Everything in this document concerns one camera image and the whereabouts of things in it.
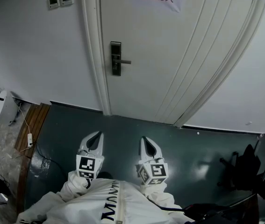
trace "concrete floor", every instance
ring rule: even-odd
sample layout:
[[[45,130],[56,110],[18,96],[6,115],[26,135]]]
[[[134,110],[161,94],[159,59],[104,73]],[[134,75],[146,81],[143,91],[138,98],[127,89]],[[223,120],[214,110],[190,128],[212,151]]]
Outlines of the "concrete floor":
[[[21,106],[24,116],[29,110],[29,107],[30,104],[26,103]],[[10,183],[9,189],[11,191],[11,196],[8,197],[7,204],[0,206],[0,224],[15,223],[17,219],[16,195],[22,157],[14,149],[14,146],[23,121],[23,116],[19,113],[16,122],[11,126],[0,124],[0,175]],[[1,195],[0,201],[6,202]]]
[[[139,160],[139,140],[145,135],[162,149],[169,165],[167,192],[175,203],[185,207],[192,203],[236,202],[250,194],[227,191],[218,187],[225,167],[221,157],[229,160],[234,151],[242,154],[248,144],[255,145],[255,134],[222,133],[177,129],[173,126],[103,116],[101,113],[53,104],[41,129],[37,145],[47,158],[57,161],[65,172],[76,168],[75,158],[81,140],[95,131],[104,132],[102,171],[110,172],[118,180],[135,184],[135,164]],[[261,160],[260,172],[265,169],[265,137],[257,150]],[[34,153],[27,177],[25,208],[29,208],[49,191],[59,191],[65,179],[56,164]],[[265,200],[259,198],[260,219],[265,220]]]

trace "door lock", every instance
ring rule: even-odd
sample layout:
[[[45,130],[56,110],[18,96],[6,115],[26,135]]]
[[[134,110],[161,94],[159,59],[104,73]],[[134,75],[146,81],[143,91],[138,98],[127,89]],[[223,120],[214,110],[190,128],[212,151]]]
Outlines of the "door lock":
[[[121,63],[131,64],[131,61],[121,60],[121,42],[111,42],[110,46],[113,76],[121,76]]]

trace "white wall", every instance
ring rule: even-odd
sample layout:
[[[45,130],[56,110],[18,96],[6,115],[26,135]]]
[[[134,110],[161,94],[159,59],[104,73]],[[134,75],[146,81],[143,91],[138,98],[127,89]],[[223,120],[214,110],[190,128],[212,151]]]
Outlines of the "white wall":
[[[101,109],[74,1],[48,10],[47,0],[0,0],[0,88],[32,103]]]
[[[265,133],[265,11],[239,63],[186,125]]]

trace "door frame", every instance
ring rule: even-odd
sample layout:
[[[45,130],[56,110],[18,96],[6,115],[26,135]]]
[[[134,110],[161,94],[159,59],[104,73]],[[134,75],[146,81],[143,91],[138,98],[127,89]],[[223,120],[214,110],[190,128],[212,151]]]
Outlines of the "door frame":
[[[176,127],[182,127],[207,102],[207,100],[228,77],[229,73],[233,70],[242,54],[250,44],[250,41],[258,28],[264,7],[265,0],[252,1],[246,21],[235,43],[233,44],[233,47],[227,54],[218,71],[209,81],[208,85],[204,88],[204,90],[202,90],[200,95],[181,115],[181,117],[178,118],[178,120],[174,123]],[[104,62],[100,0],[82,0],[82,10],[86,27],[89,54],[91,57],[91,65],[94,72],[103,114],[112,115],[109,104],[107,77]]]

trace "person's arm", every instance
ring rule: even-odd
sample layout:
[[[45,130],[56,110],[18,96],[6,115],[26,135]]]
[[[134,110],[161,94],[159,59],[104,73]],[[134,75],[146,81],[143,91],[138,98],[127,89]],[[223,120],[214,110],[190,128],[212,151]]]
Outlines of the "person's arm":
[[[172,194],[165,193],[166,183],[157,185],[141,185],[141,193],[148,198],[151,202],[160,207],[167,209],[182,209],[180,206],[175,205],[175,200]],[[184,215],[184,212],[178,210],[169,210],[168,215],[171,216],[177,223],[184,224],[185,222],[194,222],[194,220]]]
[[[29,209],[19,214],[16,223],[21,220],[31,223],[32,221],[44,221],[46,213],[54,206],[66,203],[74,198],[87,193],[89,183],[86,178],[77,176],[76,171],[68,174],[68,181],[64,183],[63,188],[56,194],[49,192],[44,195],[37,203],[32,205]]]

